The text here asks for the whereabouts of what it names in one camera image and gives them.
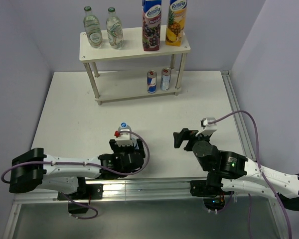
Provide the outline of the plastic water bottle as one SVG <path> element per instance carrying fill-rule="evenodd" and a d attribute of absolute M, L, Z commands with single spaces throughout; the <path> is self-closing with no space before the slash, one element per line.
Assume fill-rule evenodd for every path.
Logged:
<path fill-rule="evenodd" d="M 131 127 L 126 123 L 126 122 L 122 122 L 118 128 L 118 131 L 132 131 Z"/>
<path fill-rule="evenodd" d="M 133 142 L 134 149 L 135 149 L 135 150 L 138 150 L 138 149 L 139 149 L 138 139 L 132 137 L 132 142 Z"/>

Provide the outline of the silver energy can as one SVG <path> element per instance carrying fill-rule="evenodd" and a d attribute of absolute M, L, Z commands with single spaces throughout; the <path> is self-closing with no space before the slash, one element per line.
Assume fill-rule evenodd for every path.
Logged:
<path fill-rule="evenodd" d="M 160 88 L 162 91 L 167 91 L 169 89 L 170 80 L 171 80 L 171 69 L 163 68 L 161 71 L 161 83 L 160 83 Z"/>

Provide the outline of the blue red energy can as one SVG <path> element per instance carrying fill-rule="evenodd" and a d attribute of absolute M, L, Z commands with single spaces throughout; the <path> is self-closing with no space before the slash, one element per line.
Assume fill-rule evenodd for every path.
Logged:
<path fill-rule="evenodd" d="M 155 93 L 156 92 L 156 81 L 157 81 L 157 73 L 154 70 L 150 70 L 147 73 L 147 92 Z"/>

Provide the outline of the pineapple juice carton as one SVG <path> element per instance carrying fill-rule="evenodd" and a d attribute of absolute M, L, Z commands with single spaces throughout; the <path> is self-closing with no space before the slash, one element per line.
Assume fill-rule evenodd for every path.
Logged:
<path fill-rule="evenodd" d="M 187 0 L 170 0 L 165 43 L 170 46 L 180 46 L 186 21 Z"/>

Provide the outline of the purple juice carton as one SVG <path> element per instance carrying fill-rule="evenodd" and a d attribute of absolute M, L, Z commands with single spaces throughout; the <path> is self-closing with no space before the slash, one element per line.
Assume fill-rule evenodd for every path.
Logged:
<path fill-rule="evenodd" d="M 142 1 L 142 43 L 144 51 L 160 47 L 161 0 Z"/>

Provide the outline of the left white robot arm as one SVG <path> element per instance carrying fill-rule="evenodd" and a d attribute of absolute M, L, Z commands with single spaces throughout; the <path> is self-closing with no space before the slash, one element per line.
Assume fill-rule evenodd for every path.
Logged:
<path fill-rule="evenodd" d="M 111 139 L 111 154 L 90 158 L 62 158 L 34 148 L 12 160 L 8 170 L 9 192 L 22 194 L 37 188 L 58 191 L 73 199 L 88 194 L 86 179 L 115 180 L 142 171 L 149 162 L 150 151 L 142 139 Z"/>

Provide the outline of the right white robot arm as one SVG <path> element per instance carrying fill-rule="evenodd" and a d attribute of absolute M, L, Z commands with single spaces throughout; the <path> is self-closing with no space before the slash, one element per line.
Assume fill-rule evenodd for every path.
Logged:
<path fill-rule="evenodd" d="M 204 180 L 192 180 L 194 197 L 217 197 L 231 193 L 278 197 L 285 209 L 299 211 L 299 173 L 290 175 L 231 151 L 219 150 L 210 143 L 211 134 L 183 128 L 173 133 L 174 148 L 186 141 L 185 151 L 192 152 L 207 173 Z"/>

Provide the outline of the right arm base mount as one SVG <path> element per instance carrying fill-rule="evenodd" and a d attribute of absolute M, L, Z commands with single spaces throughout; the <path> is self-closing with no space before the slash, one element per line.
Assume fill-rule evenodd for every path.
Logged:
<path fill-rule="evenodd" d="M 230 195 L 233 191 L 224 191 L 221 178 L 191 180 L 190 193 L 193 197 L 215 198 L 221 195 Z"/>

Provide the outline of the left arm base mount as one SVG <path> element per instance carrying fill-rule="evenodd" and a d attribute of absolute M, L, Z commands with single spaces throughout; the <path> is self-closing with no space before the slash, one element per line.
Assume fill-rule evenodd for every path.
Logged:
<path fill-rule="evenodd" d="M 103 184 L 85 184 L 83 187 L 78 189 L 77 192 L 66 195 L 68 198 L 77 200 L 100 200 L 103 195 Z M 68 203 L 68 212 L 74 214 L 85 214 L 88 212 L 87 208 L 77 206 L 71 202 Z"/>

